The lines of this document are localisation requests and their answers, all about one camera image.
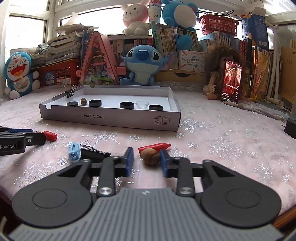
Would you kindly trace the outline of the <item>long red crayon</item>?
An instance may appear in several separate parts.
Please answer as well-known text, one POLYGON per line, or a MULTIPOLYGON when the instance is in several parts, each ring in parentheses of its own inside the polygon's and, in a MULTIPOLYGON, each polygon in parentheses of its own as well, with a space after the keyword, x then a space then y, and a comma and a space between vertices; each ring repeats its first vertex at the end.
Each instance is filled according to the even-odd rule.
POLYGON ((139 147, 138 152, 140 155, 141 155, 142 151, 144 151, 145 149, 154 149, 155 151, 159 152, 161 149, 168 149, 170 146, 171 146, 171 144, 169 144, 169 143, 156 143, 156 144, 152 144, 152 145, 139 147))

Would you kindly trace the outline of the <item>brown walnut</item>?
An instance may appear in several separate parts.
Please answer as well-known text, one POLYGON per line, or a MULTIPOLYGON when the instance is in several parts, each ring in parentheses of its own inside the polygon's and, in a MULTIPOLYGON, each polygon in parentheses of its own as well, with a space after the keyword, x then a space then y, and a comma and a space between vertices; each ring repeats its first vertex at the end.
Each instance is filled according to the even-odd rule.
POLYGON ((159 164, 159 152, 152 148, 143 150, 140 155, 146 165, 156 166, 159 164))
POLYGON ((87 104, 86 98, 81 98, 80 103, 81 103, 82 106, 86 106, 86 104, 87 104))

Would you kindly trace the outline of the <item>short red crayon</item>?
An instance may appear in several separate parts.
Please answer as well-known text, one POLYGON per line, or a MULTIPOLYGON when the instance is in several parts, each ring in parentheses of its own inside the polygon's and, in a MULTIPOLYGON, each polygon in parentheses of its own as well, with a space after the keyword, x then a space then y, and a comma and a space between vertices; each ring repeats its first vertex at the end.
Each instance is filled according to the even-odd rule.
POLYGON ((46 139, 50 142, 55 142, 58 138, 58 135, 56 133, 50 131, 44 131, 43 134, 45 135, 46 139))

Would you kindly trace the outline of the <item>black binder clip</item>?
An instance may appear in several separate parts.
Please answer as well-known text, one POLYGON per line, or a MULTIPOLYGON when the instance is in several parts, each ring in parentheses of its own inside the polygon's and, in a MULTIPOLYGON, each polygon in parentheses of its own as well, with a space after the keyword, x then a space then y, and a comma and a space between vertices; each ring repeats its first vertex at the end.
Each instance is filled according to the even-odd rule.
POLYGON ((81 159, 89 159, 93 163, 99 163, 102 162, 105 158, 108 158, 111 156, 111 153, 109 152, 103 152, 98 149, 95 149, 92 146, 88 145, 80 145, 80 152, 81 152, 81 159))
POLYGON ((76 85, 68 86, 67 84, 64 84, 64 88, 67 98, 70 98, 74 95, 76 85))

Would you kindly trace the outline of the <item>light blue hair clip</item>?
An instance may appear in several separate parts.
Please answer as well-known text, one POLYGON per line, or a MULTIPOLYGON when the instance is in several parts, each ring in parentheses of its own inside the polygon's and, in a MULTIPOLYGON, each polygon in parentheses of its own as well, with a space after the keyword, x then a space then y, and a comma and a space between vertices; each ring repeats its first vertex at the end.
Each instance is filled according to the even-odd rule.
POLYGON ((71 162, 75 163, 81 158, 81 147, 77 142, 72 142, 68 149, 68 156, 71 162))

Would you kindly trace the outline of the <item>small black lid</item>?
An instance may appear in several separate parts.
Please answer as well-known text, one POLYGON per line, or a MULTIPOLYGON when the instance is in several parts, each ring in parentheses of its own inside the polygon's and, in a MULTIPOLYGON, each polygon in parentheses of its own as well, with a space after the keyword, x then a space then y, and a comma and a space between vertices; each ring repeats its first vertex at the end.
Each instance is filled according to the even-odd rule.
POLYGON ((163 106, 162 105, 157 105, 157 104, 151 104, 151 105, 149 105, 149 110, 162 111, 163 106))

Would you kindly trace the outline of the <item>large black round lid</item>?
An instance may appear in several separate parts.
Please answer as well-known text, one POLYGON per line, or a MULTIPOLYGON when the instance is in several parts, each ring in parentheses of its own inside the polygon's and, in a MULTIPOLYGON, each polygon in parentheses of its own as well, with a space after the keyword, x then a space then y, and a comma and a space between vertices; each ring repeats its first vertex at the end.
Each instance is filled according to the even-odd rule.
POLYGON ((77 101, 70 101, 70 102, 67 102, 66 104, 67 106, 78 106, 78 102, 77 101))

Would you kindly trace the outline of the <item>white cardboard box tray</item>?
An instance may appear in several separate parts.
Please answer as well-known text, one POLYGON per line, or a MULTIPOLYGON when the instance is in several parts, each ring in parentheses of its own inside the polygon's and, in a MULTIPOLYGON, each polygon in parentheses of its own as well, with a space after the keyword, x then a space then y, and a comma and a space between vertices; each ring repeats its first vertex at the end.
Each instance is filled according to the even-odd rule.
POLYGON ((41 117, 46 120, 156 131, 176 132, 181 121, 181 110, 173 91, 159 86, 84 85, 76 88, 70 98, 63 92, 41 102, 39 109, 41 117), (81 105, 81 98, 86 98, 86 106, 81 105), (93 99, 101 99, 102 105, 89 106, 89 101, 93 99), (67 106, 70 101, 77 101, 79 105, 67 106), (120 103, 124 101, 133 102, 134 109, 120 108, 120 103), (149 110, 149 106, 138 109, 137 101, 162 105, 163 110, 149 110))

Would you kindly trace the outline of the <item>black binder clip on box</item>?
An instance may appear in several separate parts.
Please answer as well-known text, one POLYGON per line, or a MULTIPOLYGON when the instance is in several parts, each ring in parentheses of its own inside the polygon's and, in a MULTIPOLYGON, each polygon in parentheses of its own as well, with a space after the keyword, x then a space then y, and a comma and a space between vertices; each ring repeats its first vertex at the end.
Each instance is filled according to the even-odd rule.
POLYGON ((68 86, 67 84, 64 84, 64 88, 67 98, 70 98, 74 95, 76 85, 68 86))

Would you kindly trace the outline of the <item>Doraemon plush toy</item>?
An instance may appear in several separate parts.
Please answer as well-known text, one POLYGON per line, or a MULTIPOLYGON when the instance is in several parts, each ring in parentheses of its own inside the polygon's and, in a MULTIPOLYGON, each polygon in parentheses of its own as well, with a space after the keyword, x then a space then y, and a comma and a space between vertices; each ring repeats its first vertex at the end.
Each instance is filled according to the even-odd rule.
POLYGON ((4 92, 10 99, 20 98, 40 88, 39 73, 30 73, 31 64, 31 57, 25 52, 16 52, 6 61, 4 75, 8 86, 4 92))

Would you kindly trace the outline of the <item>blue Stitch plush toy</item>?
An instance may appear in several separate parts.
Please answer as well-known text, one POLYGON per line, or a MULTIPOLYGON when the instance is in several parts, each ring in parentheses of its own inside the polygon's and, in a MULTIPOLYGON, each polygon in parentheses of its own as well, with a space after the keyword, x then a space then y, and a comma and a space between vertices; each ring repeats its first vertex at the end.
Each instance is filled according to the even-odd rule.
POLYGON ((121 56, 121 66, 129 71, 128 78, 120 78, 121 85, 145 85, 154 84, 154 75, 161 70, 166 70, 173 63, 174 53, 166 57, 150 45, 138 45, 133 47, 125 56, 121 56))

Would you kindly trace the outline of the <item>white colourful stationery box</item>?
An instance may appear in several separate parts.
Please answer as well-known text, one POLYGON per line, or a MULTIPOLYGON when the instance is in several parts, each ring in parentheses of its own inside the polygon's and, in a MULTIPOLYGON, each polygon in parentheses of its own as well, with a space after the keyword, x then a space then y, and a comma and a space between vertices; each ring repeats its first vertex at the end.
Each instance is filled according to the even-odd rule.
POLYGON ((179 69, 193 72, 204 72, 205 53, 197 51, 179 51, 179 69))

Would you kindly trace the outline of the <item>white pipe rack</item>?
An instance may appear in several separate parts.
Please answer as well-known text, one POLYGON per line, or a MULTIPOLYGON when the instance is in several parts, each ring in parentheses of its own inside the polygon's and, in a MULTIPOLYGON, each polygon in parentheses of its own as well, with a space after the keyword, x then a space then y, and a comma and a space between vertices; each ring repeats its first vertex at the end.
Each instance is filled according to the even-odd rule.
POLYGON ((265 100, 277 105, 279 108, 283 108, 283 102, 278 99, 278 89, 279 89, 279 82, 280 82, 280 42, 278 40, 278 26, 274 26, 267 22, 266 20, 263 21, 267 27, 270 27, 273 30, 274 34, 274 53, 273 53, 273 64, 272 64, 272 71, 271 77, 268 87, 267 96, 265 100))

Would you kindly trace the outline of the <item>black power adapter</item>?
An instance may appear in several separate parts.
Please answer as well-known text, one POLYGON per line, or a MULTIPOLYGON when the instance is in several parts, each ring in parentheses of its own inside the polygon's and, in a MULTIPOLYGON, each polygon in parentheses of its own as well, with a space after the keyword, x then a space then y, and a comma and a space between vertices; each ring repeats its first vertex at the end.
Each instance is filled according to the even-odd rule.
POLYGON ((296 120, 292 120, 291 118, 289 118, 285 125, 284 132, 290 137, 296 139, 296 120))

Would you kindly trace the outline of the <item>blue white round plush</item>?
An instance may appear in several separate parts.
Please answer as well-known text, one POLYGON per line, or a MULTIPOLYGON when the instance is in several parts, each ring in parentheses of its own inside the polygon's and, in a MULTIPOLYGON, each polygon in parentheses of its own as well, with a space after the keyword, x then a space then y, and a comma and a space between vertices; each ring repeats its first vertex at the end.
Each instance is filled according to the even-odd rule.
POLYGON ((196 21, 199 18, 199 9, 194 3, 184 3, 183 1, 163 1, 165 6, 162 9, 164 22, 171 27, 183 30, 183 35, 179 37, 177 46, 179 50, 190 50, 192 47, 192 37, 188 34, 195 29, 196 21))

